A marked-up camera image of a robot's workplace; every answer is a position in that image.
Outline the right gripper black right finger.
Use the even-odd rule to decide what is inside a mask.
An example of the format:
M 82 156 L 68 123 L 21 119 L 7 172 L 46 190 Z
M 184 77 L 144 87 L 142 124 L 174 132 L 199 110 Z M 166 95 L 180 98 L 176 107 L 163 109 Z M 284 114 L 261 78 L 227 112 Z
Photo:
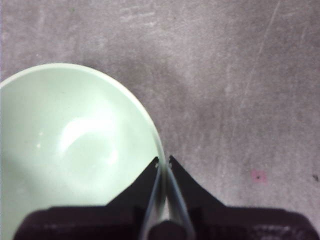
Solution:
M 188 240 L 208 240 L 205 211 L 225 205 L 205 190 L 178 162 L 169 157 L 169 212 L 186 233 Z

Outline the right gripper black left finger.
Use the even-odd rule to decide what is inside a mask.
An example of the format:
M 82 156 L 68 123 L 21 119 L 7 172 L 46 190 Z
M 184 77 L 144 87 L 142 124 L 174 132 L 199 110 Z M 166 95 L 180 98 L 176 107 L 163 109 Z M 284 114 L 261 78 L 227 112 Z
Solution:
M 160 160 L 155 157 L 136 180 L 106 205 L 108 240 L 147 240 L 160 217 Z

